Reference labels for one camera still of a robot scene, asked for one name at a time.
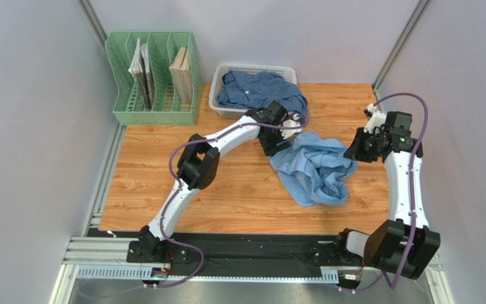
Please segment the light blue long sleeve shirt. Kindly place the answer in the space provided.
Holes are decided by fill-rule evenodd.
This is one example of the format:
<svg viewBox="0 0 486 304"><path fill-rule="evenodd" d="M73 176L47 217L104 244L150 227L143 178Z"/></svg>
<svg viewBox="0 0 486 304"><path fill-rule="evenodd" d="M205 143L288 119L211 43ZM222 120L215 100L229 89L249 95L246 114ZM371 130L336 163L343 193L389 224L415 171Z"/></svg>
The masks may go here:
<svg viewBox="0 0 486 304"><path fill-rule="evenodd" d="M303 132L269 162L299 206L341 206L348 198L346 179L358 169L358 162L344 157L346 151L337 139Z"/></svg>

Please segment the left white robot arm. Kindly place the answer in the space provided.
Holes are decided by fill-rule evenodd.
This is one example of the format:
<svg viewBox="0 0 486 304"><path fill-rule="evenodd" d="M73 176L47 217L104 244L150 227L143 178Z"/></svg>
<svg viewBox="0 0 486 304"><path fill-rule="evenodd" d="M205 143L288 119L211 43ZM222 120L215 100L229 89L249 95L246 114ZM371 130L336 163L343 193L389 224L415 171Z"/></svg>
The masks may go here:
<svg viewBox="0 0 486 304"><path fill-rule="evenodd" d="M266 108L250 109L235 123L208 135L194 134L174 150L180 153L176 164L171 154L168 167L175 179L173 188L158 214L145 225L128 247L130 263L161 263L169 256L168 245L182 247L172 239L180 217L196 197L209 187L218 171L220 160L238 146L258 139L266 156L287 149L289 138L301 132L308 119L303 114L289 113L274 101Z"/></svg>

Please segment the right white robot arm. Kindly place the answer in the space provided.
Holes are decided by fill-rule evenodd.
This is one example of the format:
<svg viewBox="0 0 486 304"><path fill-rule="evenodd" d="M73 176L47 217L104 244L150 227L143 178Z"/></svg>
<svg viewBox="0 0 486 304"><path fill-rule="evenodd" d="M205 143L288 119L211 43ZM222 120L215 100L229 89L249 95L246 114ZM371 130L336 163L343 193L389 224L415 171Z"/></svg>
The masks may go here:
<svg viewBox="0 0 486 304"><path fill-rule="evenodd" d="M364 114L368 122L357 129L344 157L366 163L383 161L389 185L387 220L372 234L344 229L337 239L366 266L417 279L441 243L440 234L429 228L422 204L422 144L411 135L410 114L374 108Z"/></svg>

